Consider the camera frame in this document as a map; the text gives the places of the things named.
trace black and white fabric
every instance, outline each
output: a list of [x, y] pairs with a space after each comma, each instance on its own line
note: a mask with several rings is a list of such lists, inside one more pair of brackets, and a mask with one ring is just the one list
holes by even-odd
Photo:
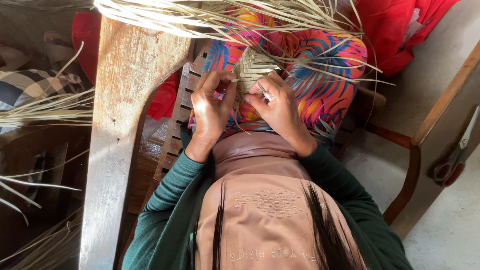
[[[85, 91], [79, 76], [61, 73], [55, 78], [56, 75], [55, 70], [0, 72], [0, 111], [11, 110], [56, 95]], [[13, 129], [15, 128], [0, 127], [0, 134]]]

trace colorful leggings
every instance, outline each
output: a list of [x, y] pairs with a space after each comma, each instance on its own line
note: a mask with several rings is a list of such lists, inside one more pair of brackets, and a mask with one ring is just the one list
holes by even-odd
[[[260, 13], [243, 13], [235, 10], [243, 20], [264, 24], [281, 24], [275, 18]], [[350, 79], [360, 78], [365, 70], [361, 62], [367, 61], [367, 50], [361, 40], [350, 34], [329, 33], [321, 30], [303, 30], [295, 33], [262, 31], [244, 32], [244, 38], [262, 46], [275, 56], [284, 57], [281, 50], [272, 45], [270, 40], [295, 58], [312, 58], [320, 56], [308, 65], [331, 74]], [[230, 71], [245, 50], [245, 46], [234, 41], [213, 40], [205, 61], [203, 72], [215, 70]], [[357, 90], [356, 83], [339, 79], [325, 73], [314, 71], [300, 64], [284, 64], [280, 76], [295, 91], [297, 107], [302, 122], [312, 136], [331, 150], [335, 134], [343, 116], [347, 112]], [[232, 110], [222, 138], [242, 130], [234, 121], [235, 110]], [[243, 130], [270, 131], [269, 125], [262, 120], [260, 114], [248, 103], [242, 103], [237, 122]], [[195, 132], [195, 113], [192, 110], [189, 128]]]

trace woman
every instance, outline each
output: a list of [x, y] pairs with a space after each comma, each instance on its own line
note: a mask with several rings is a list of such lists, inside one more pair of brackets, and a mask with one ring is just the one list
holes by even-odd
[[[143, 213], [123, 269], [411, 269], [398, 236], [360, 183], [302, 123], [276, 73], [272, 101], [245, 101], [273, 132], [223, 140], [235, 75], [206, 73], [192, 94], [196, 131]], [[215, 92], [224, 94], [223, 99]]]

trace woman's right hand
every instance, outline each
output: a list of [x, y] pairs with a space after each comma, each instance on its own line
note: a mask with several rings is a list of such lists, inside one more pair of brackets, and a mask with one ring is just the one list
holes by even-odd
[[[271, 101], [266, 103], [252, 94], [261, 89], [270, 95]], [[317, 141], [310, 135], [302, 123], [295, 100], [295, 92], [276, 73], [256, 81], [244, 96], [270, 125], [270, 127], [288, 141], [300, 157], [310, 155], [317, 147]]]

